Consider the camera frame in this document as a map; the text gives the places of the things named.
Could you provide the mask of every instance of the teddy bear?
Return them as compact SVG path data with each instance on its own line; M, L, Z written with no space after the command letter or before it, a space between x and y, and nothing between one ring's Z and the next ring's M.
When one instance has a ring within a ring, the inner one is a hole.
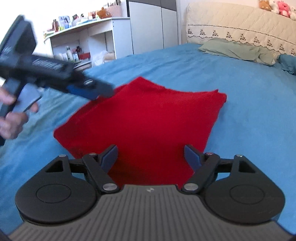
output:
M277 2L275 2L274 0L268 0L269 6L271 7L271 11L279 14L279 6L277 4Z
M259 8L267 11L271 11L271 7L269 6L268 0L263 0L259 2Z
M294 21L296 21L296 8L294 7L290 7L290 11L289 11L289 14L290 14L290 18Z
M284 1L278 1L278 6L279 6L279 14L289 18L290 17L289 5L286 4Z
M99 16L100 19L111 17L111 14L108 13L107 10L104 9L103 7L100 11L97 12L97 15Z

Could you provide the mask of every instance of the bed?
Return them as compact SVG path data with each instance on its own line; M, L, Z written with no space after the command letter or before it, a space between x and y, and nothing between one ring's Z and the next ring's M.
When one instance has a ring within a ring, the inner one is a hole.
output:
M227 94L206 150L222 158L243 154L284 192L279 223L296 232L296 76L273 66L198 50L197 43L128 56L93 67L89 76L115 86L138 76L179 91ZM53 137L86 99L46 89L40 110L15 140L0 149L0 229L11 233L22 223L14 203L18 188L48 162L67 154Z

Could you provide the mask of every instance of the white shelf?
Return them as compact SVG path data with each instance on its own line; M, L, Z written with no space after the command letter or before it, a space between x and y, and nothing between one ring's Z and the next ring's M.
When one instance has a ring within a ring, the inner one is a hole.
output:
M47 36L45 39L44 39L44 42L47 40L47 39L53 39L57 36L62 36L62 35L65 35L65 34L70 34L70 33L76 33L76 32L80 32L84 29L87 29L87 28L90 28L92 27L93 25L95 24L98 24L98 23L101 23L101 22L106 22L106 21L109 21L109 20L116 20L116 19L130 19L130 18L104 18L104 19L98 19L98 20L94 20L92 22L87 22L87 23L81 23L79 25L76 25L74 27L71 27L71 28L67 28L67 29L64 29L64 30L61 30L61 31L58 31L52 35L49 35Z
M133 54L130 18L105 18L82 23L54 33L44 40L48 57L66 52L66 46L80 46L91 59L102 51L115 52L115 58Z

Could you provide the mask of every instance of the red container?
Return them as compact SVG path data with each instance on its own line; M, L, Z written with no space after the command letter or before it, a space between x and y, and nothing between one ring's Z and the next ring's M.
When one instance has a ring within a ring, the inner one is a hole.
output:
M79 59L87 59L91 57L91 53L81 53L79 54Z

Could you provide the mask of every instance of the black gripper mount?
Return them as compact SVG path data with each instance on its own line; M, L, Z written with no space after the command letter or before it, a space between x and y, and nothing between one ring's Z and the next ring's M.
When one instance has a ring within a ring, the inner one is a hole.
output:
M50 225L83 216L100 195L120 190L107 174L117 157L116 145L101 154L90 153L81 159L69 160L66 155L56 157L16 193L15 203L22 219ZM87 181L72 173L83 173Z
M185 146L184 156L195 173L182 192L199 194L210 211L230 222L254 225L278 220L285 205L283 192L245 156L221 159L191 145ZM230 175L216 181L223 172Z

